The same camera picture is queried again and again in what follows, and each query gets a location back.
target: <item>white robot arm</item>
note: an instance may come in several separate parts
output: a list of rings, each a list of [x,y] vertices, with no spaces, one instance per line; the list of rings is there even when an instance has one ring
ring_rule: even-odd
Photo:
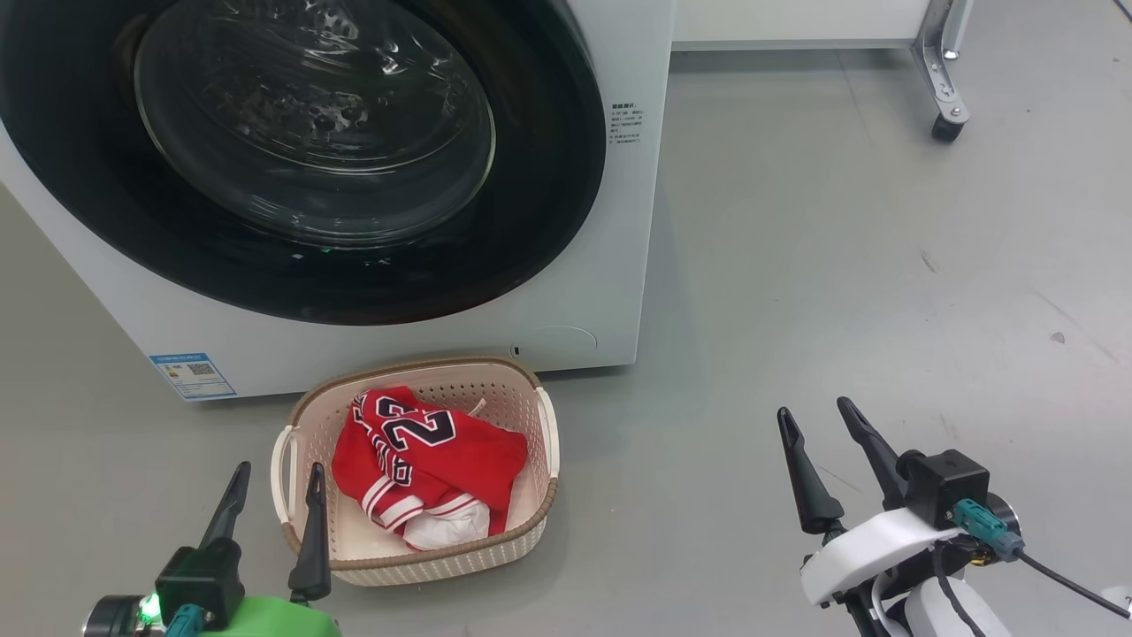
[[[990,474],[978,463],[954,449],[898,457],[851,401],[839,398],[838,408],[868,458],[885,511],[847,531],[844,509],[806,456],[794,416],[779,410],[801,530],[823,536],[822,549],[801,567],[811,604],[843,605],[865,637],[1009,637],[979,594],[953,576],[968,565],[1021,560],[1125,620],[1132,617],[1132,597],[1120,597],[1122,589],[1103,599],[1030,558],[1018,517],[987,491]]]

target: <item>blue connector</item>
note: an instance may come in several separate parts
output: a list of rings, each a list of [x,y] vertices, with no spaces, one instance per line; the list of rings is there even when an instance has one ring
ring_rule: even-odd
[[[975,500],[960,500],[951,510],[951,517],[955,526],[986,542],[1003,561],[1013,562],[1018,559],[1014,551],[1026,546],[1022,537],[1011,532],[1006,523]]]
[[[205,610],[196,604],[185,604],[169,622],[165,637],[197,637],[205,629]]]

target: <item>robotic arm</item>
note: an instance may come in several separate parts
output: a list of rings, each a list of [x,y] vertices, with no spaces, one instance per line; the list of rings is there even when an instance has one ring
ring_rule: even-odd
[[[331,594],[323,466],[312,467],[307,487],[307,526],[299,562],[288,579],[290,601],[246,597],[240,583],[241,551],[232,533],[250,477],[251,464],[241,463],[200,544],[173,553],[151,595],[98,601],[83,637],[342,637],[329,616],[308,606]]]
[[[981,465],[954,449],[898,457],[851,401],[839,398],[838,410],[881,485],[884,513],[846,530],[844,509],[814,471],[801,430],[789,410],[779,410],[801,531],[823,536],[822,549],[803,560],[801,587],[811,604],[843,605],[864,637],[1005,637],[1010,632],[994,611],[953,576],[968,565],[1021,560],[1130,618],[1132,599],[1105,600],[1026,553],[1018,517],[987,490],[990,474]]]

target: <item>front-loading washing machine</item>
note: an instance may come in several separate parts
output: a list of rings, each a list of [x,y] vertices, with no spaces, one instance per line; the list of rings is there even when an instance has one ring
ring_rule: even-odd
[[[632,363],[676,0],[0,0],[0,180],[183,398]]]

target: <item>white cloth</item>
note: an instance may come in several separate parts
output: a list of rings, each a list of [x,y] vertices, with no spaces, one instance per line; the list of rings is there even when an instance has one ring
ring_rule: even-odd
[[[413,549],[435,551],[488,536],[491,510],[479,500],[469,499],[449,513],[432,511],[422,511],[405,523],[405,543]]]

